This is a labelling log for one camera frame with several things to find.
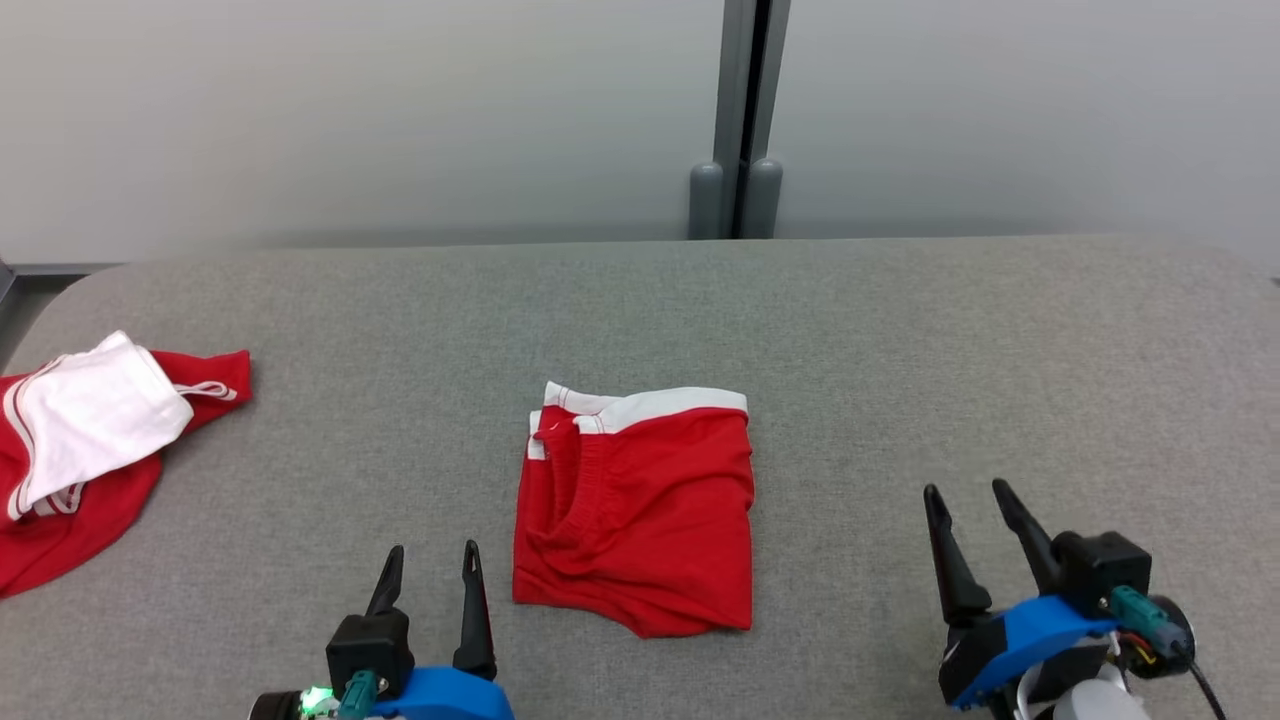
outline green connector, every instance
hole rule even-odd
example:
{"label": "green connector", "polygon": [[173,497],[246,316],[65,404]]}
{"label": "green connector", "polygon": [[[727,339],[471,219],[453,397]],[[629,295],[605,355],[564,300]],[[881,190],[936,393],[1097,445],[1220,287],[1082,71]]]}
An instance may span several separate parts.
{"label": "green connector", "polygon": [[339,720],[365,720],[378,701],[378,675],[372,670],[361,670],[352,675],[347,691],[342,693],[342,706],[338,707]]}
{"label": "green connector", "polygon": [[1147,596],[1129,585],[1111,591],[1111,614],[1120,620],[1124,629],[1138,633],[1165,657],[1174,655],[1174,644],[1184,648],[1188,644],[1187,630],[1174,624],[1169,614]]}

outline gray table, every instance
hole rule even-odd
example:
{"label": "gray table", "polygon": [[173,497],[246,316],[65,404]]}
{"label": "gray table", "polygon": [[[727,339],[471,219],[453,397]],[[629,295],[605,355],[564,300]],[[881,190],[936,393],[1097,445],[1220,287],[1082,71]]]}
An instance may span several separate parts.
{"label": "gray table", "polygon": [[[448,662],[484,551],[521,720],[951,717],[920,488],[997,603],[1033,592],[988,484],[1050,532],[1120,529],[1193,619],[1234,717],[1274,714],[1280,291],[1124,238],[284,251],[123,266],[59,297],[10,372],[114,329],[248,347],[251,406],[180,441],[141,520],[0,602],[6,719],[242,717],[323,682],[323,647],[404,543],[420,662]],[[746,393],[755,628],[639,641],[509,601],[543,382]],[[1206,719],[1189,678],[1139,687]]]}

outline clothing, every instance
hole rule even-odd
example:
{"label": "clothing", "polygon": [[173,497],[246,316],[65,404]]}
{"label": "clothing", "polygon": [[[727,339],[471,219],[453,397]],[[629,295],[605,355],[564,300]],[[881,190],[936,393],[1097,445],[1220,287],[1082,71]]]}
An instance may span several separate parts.
{"label": "clothing", "polygon": [[590,610],[640,637],[750,628],[744,396],[675,388],[618,398],[548,383],[530,421],[516,602]]}
{"label": "clothing", "polygon": [[133,524],[159,450],[252,398],[247,351],[147,351],[124,333],[0,378],[0,597],[86,562]]}

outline red shorts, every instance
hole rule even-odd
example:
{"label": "red shorts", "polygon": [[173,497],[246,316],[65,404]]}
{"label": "red shorts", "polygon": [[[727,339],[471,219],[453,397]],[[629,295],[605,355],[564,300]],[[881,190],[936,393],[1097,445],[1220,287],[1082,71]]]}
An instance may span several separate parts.
{"label": "red shorts", "polygon": [[746,398],[547,384],[516,510],[516,602],[590,610],[640,637],[751,626]]}

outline gray wall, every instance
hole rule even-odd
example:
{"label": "gray wall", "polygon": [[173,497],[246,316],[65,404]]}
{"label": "gray wall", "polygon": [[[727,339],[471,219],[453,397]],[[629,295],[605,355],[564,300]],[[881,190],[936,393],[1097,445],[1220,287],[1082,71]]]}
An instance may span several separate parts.
{"label": "gray wall", "polygon": [[721,0],[0,0],[0,255],[682,238]]}
{"label": "gray wall", "polygon": [[1138,229],[1280,270],[1280,3],[792,0],[778,237]]}

